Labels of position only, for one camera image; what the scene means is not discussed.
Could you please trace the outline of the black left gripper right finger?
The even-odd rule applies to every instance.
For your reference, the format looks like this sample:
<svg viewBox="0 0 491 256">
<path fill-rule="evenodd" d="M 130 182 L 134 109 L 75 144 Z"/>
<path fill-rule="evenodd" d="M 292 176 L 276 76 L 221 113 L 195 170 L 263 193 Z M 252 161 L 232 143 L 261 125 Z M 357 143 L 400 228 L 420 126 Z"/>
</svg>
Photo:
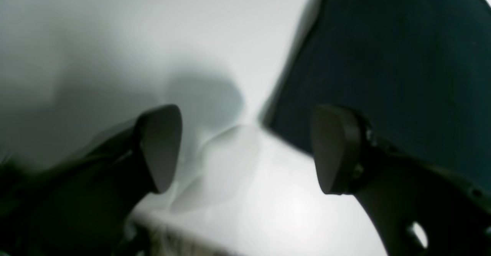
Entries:
<svg viewBox="0 0 491 256">
<path fill-rule="evenodd" d="M 315 106 L 311 146 L 323 193 L 354 195 L 389 256 L 490 255 L 490 192 L 400 151 L 349 108 Z"/>
</svg>

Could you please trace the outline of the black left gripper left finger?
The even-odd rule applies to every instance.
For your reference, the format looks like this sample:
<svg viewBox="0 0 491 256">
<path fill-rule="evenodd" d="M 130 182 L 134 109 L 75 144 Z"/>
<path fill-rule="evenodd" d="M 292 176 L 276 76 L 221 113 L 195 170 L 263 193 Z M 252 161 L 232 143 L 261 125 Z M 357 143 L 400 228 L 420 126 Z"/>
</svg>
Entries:
<svg viewBox="0 0 491 256">
<path fill-rule="evenodd" d="M 1 255 L 113 255 L 135 206 L 172 185 L 182 133 L 169 104 L 49 170 L 27 171 L 2 152 Z"/>
</svg>

